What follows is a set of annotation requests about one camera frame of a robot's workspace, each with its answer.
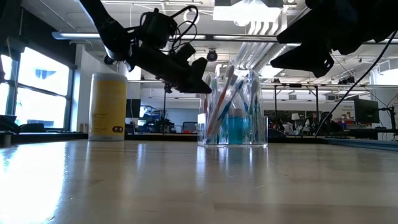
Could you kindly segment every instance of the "desk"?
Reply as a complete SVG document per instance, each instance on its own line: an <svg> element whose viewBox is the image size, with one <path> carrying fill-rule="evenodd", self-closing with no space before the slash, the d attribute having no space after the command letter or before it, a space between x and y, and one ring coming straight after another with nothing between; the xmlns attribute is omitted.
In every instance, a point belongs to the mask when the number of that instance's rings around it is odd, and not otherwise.
<svg viewBox="0 0 398 224"><path fill-rule="evenodd" d="M26 144L0 150L0 223L395 224L396 152L325 144Z"/></svg>
<svg viewBox="0 0 398 224"><path fill-rule="evenodd" d="M379 133L396 133L398 134L398 129L350 129L346 131L349 136L354 136L355 138L366 138L372 140L378 140Z"/></svg>

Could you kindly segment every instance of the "camera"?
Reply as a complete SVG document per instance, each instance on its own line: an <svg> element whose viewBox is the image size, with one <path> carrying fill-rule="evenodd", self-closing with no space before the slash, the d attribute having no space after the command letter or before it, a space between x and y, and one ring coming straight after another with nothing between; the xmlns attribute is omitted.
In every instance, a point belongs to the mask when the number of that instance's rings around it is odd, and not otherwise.
<svg viewBox="0 0 398 224"><path fill-rule="evenodd" d="M115 60L111 59L109 56L105 56L104 58L104 63L105 65L114 65L115 64Z"/></svg>
<svg viewBox="0 0 398 224"><path fill-rule="evenodd" d="M217 58L218 58L218 56L217 56L216 50L210 49L209 52L207 53L207 61L215 62L215 61L217 61Z"/></svg>

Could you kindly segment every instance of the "blue bottle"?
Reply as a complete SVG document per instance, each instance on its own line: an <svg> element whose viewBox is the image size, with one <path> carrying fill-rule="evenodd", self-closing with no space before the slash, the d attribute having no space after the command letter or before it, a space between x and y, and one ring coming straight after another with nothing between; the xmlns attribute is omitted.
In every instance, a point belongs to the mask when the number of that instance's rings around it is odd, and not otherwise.
<svg viewBox="0 0 398 224"><path fill-rule="evenodd" d="M243 144L243 110L231 109L228 115L228 144Z"/></svg>

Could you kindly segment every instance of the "blue toothbrush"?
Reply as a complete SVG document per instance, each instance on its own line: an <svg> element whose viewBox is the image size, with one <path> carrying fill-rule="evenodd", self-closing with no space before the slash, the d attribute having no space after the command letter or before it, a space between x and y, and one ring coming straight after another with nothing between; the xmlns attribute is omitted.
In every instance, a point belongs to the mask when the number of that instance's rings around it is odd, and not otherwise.
<svg viewBox="0 0 398 224"><path fill-rule="evenodd" d="M236 87L235 92L232 94L231 99L229 99L229 102L225 105L224 109L222 110L220 116L218 117L218 119L216 120L216 123L214 125L212 134L214 134L214 130L218 130L225 118L225 116L228 114L228 111L232 105L232 101L235 99L236 94L238 94L238 92L242 89L244 80L240 81Z"/></svg>

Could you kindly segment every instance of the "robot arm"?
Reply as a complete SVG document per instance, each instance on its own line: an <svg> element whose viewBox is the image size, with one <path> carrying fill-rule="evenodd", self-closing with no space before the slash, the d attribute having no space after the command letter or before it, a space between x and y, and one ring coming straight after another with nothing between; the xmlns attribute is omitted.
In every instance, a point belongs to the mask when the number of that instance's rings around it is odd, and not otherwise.
<svg viewBox="0 0 398 224"><path fill-rule="evenodd" d="M185 10L197 11L195 6L188 6L172 17L155 9L141 16L140 26L124 28L106 12L100 0L80 0L80 3L97 28L108 56L124 62L129 72L137 65L178 91L211 93L209 86L201 79L207 60L199 58L190 66L187 60L196 51L189 43L183 44L178 52L174 52L173 48L168 55L160 51L178 29L173 17Z"/></svg>
<svg viewBox="0 0 398 224"><path fill-rule="evenodd" d="M398 29L397 0L306 0L312 10L277 36L281 44L301 46L271 62L276 68L313 72L320 78L333 67L332 50L343 55L364 42L380 42Z"/></svg>

